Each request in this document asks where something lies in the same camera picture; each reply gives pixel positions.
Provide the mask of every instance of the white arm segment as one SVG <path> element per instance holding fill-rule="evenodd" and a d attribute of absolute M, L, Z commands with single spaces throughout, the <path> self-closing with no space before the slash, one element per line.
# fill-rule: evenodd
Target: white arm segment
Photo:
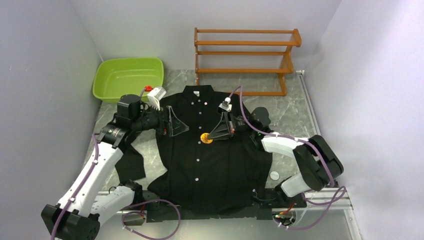
<path fill-rule="evenodd" d="M 295 158 L 293 149 L 303 143 L 284 137 L 275 136 L 264 136 L 262 139 L 262 146 L 268 153 L 278 153 L 290 158 Z M 290 177 L 281 184 L 281 189 L 288 197 L 294 197 L 299 193 L 310 190 L 311 188 L 305 183 L 300 173 Z"/>
<path fill-rule="evenodd" d="M 78 215 L 82 217 L 88 217 L 94 200 L 96 198 L 97 193 L 99 192 L 102 184 L 105 182 L 106 178 L 112 172 L 115 167 L 115 164 L 121 159 L 123 153 L 119 148 L 113 149 L 112 145 L 101 142 L 98 145 L 98 163 L 94 167 L 91 175 L 88 177 L 85 184 L 82 186 L 78 195 L 75 197 L 75 201 L 71 203 L 68 212 L 72 212 L 73 210 L 78 210 Z M 70 189 L 65 193 L 65 195 L 59 200 L 60 207 L 63 208 L 68 199 L 72 195 L 72 191 L 77 189 L 78 185 L 80 185 L 83 178 L 86 176 L 89 171 L 92 162 L 94 161 L 95 149 L 93 150 L 90 158 L 85 164 L 79 176 L 76 178 L 75 182 L 72 184 Z"/>
<path fill-rule="evenodd" d="M 133 200 L 134 191 L 131 190 L 131 188 L 127 186 L 118 186 L 109 195 L 102 197 L 99 201 L 93 203 L 91 213 L 100 215 L 98 217 L 98 222 L 100 223 L 100 226 L 102 226 L 119 210 L 131 205 Z"/>

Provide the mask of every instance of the white round object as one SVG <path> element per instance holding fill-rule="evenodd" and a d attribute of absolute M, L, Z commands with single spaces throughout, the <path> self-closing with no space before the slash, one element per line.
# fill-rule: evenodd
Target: white round object
<path fill-rule="evenodd" d="M 271 173 L 269 173 L 269 176 L 271 177 L 272 180 L 277 181 L 280 178 L 280 175 L 278 172 L 276 171 L 272 171 Z"/>

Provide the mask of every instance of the rack leg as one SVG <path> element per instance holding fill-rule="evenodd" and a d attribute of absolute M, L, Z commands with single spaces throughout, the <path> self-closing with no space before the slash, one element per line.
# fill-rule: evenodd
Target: rack leg
<path fill-rule="evenodd" d="M 279 86 L 281 87 L 281 95 L 287 95 L 286 83 L 284 81 L 284 73 L 278 73 Z"/>

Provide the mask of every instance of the white wall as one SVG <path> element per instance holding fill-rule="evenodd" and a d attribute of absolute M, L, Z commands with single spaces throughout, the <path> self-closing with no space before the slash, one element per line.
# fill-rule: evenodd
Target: white wall
<path fill-rule="evenodd" d="M 365 240 L 423 239 L 424 3 L 343 0 L 305 80 Z"/>
<path fill-rule="evenodd" d="M 71 0 L 104 60 L 159 57 L 170 69 L 194 69 L 194 28 L 298 28 L 293 49 L 304 69 L 340 0 Z M 222 61 L 231 64 L 231 60 Z"/>
<path fill-rule="evenodd" d="M 99 63 L 69 1 L 1 1 L 0 239 L 49 239 L 41 211 L 81 170 Z"/>

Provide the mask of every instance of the green plastic tub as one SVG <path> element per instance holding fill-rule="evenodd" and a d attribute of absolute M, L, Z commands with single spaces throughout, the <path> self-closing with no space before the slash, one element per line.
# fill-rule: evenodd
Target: green plastic tub
<path fill-rule="evenodd" d="M 164 64 L 156 57 L 117 58 L 98 66 L 93 82 L 93 95 L 107 103 L 117 103 L 126 94 L 140 95 L 145 86 L 164 83 Z M 147 102 L 148 92 L 142 100 Z"/>

